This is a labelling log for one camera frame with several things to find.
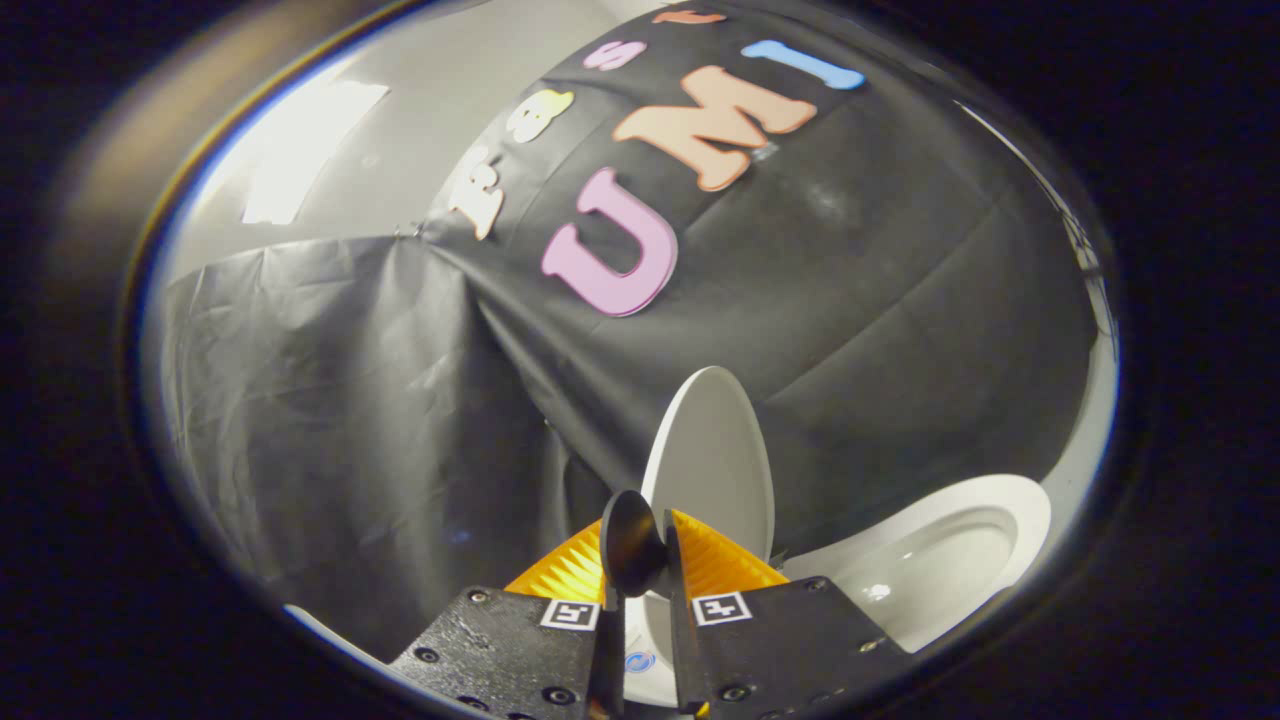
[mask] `pink letter u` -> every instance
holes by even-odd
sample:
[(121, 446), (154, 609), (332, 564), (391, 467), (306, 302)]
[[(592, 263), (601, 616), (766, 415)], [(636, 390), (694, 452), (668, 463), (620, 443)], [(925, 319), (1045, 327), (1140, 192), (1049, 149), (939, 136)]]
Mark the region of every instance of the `pink letter u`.
[(653, 302), (676, 269), (676, 232), (653, 208), (623, 190), (613, 168), (600, 168), (577, 196), (579, 213), (599, 210), (640, 243), (640, 261), (620, 275), (577, 241), (568, 223), (552, 236), (543, 273), (557, 275), (596, 310), (621, 318)]

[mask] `blue logo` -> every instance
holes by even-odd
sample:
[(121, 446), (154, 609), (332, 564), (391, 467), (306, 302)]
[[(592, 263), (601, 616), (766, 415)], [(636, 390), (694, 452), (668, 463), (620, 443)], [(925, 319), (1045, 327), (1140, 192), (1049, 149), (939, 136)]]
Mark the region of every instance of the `blue logo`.
[(627, 656), (627, 673), (644, 673), (655, 662), (652, 652), (632, 652)]

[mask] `wrinkled fabric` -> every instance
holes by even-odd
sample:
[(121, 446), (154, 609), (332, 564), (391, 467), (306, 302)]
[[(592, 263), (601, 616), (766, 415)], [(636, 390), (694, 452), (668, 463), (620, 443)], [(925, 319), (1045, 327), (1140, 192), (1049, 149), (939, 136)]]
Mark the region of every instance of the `wrinkled fabric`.
[[(486, 240), (447, 208), (458, 168), (420, 234), (273, 246), (169, 288), (157, 351), (184, 492), (282, 602), (394, 657), (462, 587), (504, 585), (639, 488), (667, 404), (708, 365), (733, 372), (759, 415), (774, 552), (1057, 461), (1097, 333), (1075, 249), (1039, 181), (956, 100), (1010, 138), (1016, 123), (827, 10), (695, 9), (730, 19), (620, 26), (483, 128), (506, 193)], [(768, 38), (867, 82), (831, 90), (740, 54)], [(582, 67), (612, 40), (648, 49)], [(637, 108), (691, 106), (678, 81), (703, 65), (818, 108), (721, 192), (611, 137)], [(507, 115), (543, 88), (573, 105), (517, 143)], [(1038, 156), (1034, 140), (1020, 147)], [(568, 222), (614, 269), (636, 263), (626, 231), (576, 210), (602, 167), (678, 238), (671, 281), (628, 318), (540, 270)]]

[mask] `foam letter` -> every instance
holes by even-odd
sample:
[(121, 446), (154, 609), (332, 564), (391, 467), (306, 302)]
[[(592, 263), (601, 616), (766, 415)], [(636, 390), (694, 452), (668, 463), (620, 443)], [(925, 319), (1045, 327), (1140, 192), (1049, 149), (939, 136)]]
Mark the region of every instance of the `foam letter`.
[(655, 23), (680, 23), (682, 26), (701, 26), (707, 23), (718, 23), (724, 19), (724, 15), (699, 15), (692, 10), (672, 10), (669, 13), (658, 13), (658, 17), (653, 19)]
[(613, 70), (634, 60), (636, 55), (644, 53), (645, 47), (648, 45), (644, 42), (627, 42), (626, 45), (621, 40), (605, 42), (582, 60), (582, 67)]
[(573, 292), (605, 315), (637, 313), (671, 279), (676, 268), (676, 232), (653, 208), (623, 190), (613, 168), (600, 168), (577, 196), (579, 213), (599, 210), (640, 243), (640, 261), (620, 275), (577, 241), (577, 225), (556, 231), (543, 254), (543, 273), (558, 275)]
[(832, 65), (826, 60), (819, 60), (813, 55), (805, 55), (799, 50), (792, 50), (777, 40), (762, 40), (742, 49), (748, 58), (768, 58), (774, 63), (792, 67), (809, 73), (820, 79), (827, 87), (836, 90), (852, 90), (863, 83), (863, 73)]
[(540, 90), (520, 104), (507, 118), (507, 129), (516, 142), (529, 142), (541, 135), (552, 118), (559, 115), (573, 104), (572, 92)]
[(483, 145), (467, 150), (462, 156), (462, 174), (449, 193), (449, 210), (461, 210), (475, 224), (476, 240), (484, 240), (493, 229), (503, 197), (500, 190), (485, 192), (498, 182), (498, 173), (484, 164), (486, 155), (489, 149)]
[(650, 105), (627, 115), (613, 129), (613, 140), (632, 137), (663, 150), (698, 172), (698, 187), (712, 192), (728, 187), (750, 164), (746, 152), (721, 151), (708, 140), (744, 147), (764, 147), (767, 140), (750, 120), (749, 113), (764, 129), (791, 132), (818, 111), (809, 102), (791, 100), (736, 78), (724, 68), (707, 65), (680, 81), (700, 108)]

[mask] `yellow letter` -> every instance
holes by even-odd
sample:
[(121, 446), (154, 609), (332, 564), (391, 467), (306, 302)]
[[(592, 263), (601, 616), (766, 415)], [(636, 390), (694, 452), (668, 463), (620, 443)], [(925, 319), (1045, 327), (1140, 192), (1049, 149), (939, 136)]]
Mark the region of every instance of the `yellow letter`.
[(529, 142), (547, 129), (552, 118), (563, 113), (572, 104), (572, 92), (540, 90), (526, 97), (511, 113), (511, 117), (507, 118), (507, 129), (512, 132), (516, 142)]
[(475, 224), (476, 240), (484, 240), (493, 229), (503, 199), (502, 190), (485, 192), (485, 188), (498, 182), (498, 173), (484, 164), (486, 155), (489, 149), (481, 145), (467, 150), (462, 156), (462, 174), (449, 193), (449, 210), (461, 210)]

